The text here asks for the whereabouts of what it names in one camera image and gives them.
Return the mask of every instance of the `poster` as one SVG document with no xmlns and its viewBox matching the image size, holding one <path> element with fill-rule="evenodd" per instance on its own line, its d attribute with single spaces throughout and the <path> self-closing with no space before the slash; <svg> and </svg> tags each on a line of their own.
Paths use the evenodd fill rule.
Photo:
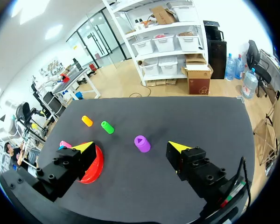
<svg viewBox="0 0 280 224">
<path fill-rule="evenodd" d="M 39 70 L 40 74 L 43 77 L 46 76 L 54 76 L 60 75 L 64 71 L 64 66 L 59 61 L 57 57 L 51 59 L 48 63 L 43 65 L 43 67 Z"/>
</svg>

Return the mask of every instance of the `white box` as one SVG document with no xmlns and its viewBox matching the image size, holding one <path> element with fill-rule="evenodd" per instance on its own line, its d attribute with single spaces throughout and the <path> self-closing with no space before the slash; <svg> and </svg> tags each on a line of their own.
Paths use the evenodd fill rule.
<svg viewBox="0 0 280 224">
<path fill-rule="evenodd" d="M 169 9 L 173 9 L 179 22 L 198 21 L 196 8 L 192 1 L 180 1 L 167 3 Z"/>
<path fill-rule="evenodd" d="M 139 55 L 148 55 L 154 52 L 154 45 L 150 37 L 144 37 L 132 44 Z"/>
<path fill-rule="evenodd" d="M 199 36 L 178 36 L 178 41 L 181 45 L 182 51 L 185 52 L 197 52 L 201 47 L 201 41 Z"/>
<path fill-rule="evenodd" d="M 177 57 L 167 56 L 159 59 L 159 66 L 165 76 L 177 75 Z"/>
<path fill-rule="evenodd" d="M 157 76 L 160 73 L 160 67 L 158 66 L 159 59 L 158 58 L 150 58 L 145 59 L 144 64 L 141 65 L 141 68 L 143 69 L 145 76 Z"/>
<path fill-rule="evenodd" d="M 160 38 L 156 38 L 157 36 L 159 35 L 154 36 L 153 41 L 159 52 L 173 51 L 175 49 L 173 42 L 174 34 L 164 34 L 165 37 Z"/>
</svg>

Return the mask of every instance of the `red plate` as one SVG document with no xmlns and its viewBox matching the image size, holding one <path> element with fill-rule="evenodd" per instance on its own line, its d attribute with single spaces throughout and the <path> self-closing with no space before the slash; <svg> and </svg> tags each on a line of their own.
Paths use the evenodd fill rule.
<svg viewBox="0 0 280 224">
<path fill-rule="evenodd" d="M 95 151 L 97 153 L 97 157 L 86 171 L 82 180 L 79 181 L 81 183 L 87 184 L 95 182 L 103 170 L 104 156 L 102 150 L 97 145 L 95 145 Z"/>
</svg>

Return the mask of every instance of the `folding chair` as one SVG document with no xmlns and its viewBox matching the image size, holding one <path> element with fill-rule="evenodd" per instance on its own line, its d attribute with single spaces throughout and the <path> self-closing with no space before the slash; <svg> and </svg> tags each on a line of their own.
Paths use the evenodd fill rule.
<svg viewBox="0 0 280 224">
<path fill-rule="evenodd" d="M 259 127 L 263 126 L 264 123 L 266 124 L 265 138 L 263 138 L 260 134 L 256 132 L 259 129 Z M 267 132 L 269 127 L 273 128 L 274 130 L 275 137 L 273 139 L 273 144 L 275 144 L 275 146 L 272 146 L 270 143 L 267 142 Z M 263 154 L 259 155 L 259 165 L 261 166 L 262 164 L 267 163 L 268 161 L 274 161 L 278 156 L 278 149 L 280 148 L 280 92 L 279 91 L 277 91 L 277 94 L 275 96 L 275 101 L 269 113 L 266 114 L 266 117 L 263 119 L 262 123 L 254 129 L 253 134 L 257 135 L 265 143 Z M 266 146 L 270 148 L 268 154 L 266 153 Z"/>
</svg>

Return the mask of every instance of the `office chair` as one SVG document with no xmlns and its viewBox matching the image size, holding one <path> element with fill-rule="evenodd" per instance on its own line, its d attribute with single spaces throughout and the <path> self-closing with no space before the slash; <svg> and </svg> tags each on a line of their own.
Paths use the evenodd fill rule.
<svg viewBox="0 0 280 224">
<path fill-rule="evenodd" d="M 260 58 L 260 53 L 258 52 L 255 42 L 252 40 L 249 40 L 249 49 L 246 56 L 247 56 L 247 64 L 249 69 L 254 68 L 255 73 L 259 76 L 257 78 L 258 79 L 257 97 L 259 97 L 259 87 L 261 87 L 264 90 L 264 92 L 266 93 L 265 97 L 267 97 L 267 92 L 263 85 L 263 81 L 266 81 L 269 84 L 272 80 L 272 77 L 267 72 L 267 69 L 269 68 L 269 64 Z M 263 67 L 263 65 L 259 63 L 260 60 L 263 61 L 265 64 L 267 64 L 266 69 Z"/>
<path fill-rule="evenodd" d="M 263 124 L 266 125 L 265 138 L 263 138 L 260 133 L 257 133 L 257 130 Z M 274 130 L 275 136 L 273 138 L 273 145 L 275 146 L 267 142 L 267 132 L 269 131 L 269 126 Z M 277 91 L 272 108 L 266 114 L 266 117 L 263 119 L 260 125 L 254 129 L 253 134 L 258 136 L 264 142 L 263 154 L 259 155 L 259 165 L 261 166 L 262 164 L 267 163 L 269 161 L 274 161 L 278 156 L 278 149 L 280 148 L 280 91 Z M 268 153 L 266 152 L 266 146 L 268 146 L 270 150 Z"/>
</svg>

